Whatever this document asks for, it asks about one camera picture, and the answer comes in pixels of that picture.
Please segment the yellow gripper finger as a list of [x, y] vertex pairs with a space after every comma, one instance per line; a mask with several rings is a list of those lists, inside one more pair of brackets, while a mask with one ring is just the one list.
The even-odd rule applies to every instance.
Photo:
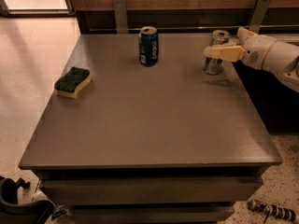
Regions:
[[221, 59], [227, 62], [236, 62], [243, 58], [245, 50], [241, 46], [211, 46], [206, 47], [204, 55], [211, 59]]
[[246, 39], [256, 36], [256, 33], [244, 28], [244, 27], [239, 27], [237, 31], [237, 37], [239, 38], [241, 43], [244, 43]]

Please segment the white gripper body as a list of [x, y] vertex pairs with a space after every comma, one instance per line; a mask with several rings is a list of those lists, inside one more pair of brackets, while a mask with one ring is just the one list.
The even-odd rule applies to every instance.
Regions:
[[276, 42], [275, 38], [267, 35], [254, 35], [246, 38], [241, 42], [245, 50], [242, 63], [253, 69], [261, 70], [268, 51]]

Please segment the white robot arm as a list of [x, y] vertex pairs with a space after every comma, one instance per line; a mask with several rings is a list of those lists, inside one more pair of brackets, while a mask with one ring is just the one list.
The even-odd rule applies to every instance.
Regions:
[[280, 83], [299, 92], [299, 47], [239, 27], [236, 43], [209, 46], [204, 55], [227, 62], [241, 61], [255, 70], [271, 73]]

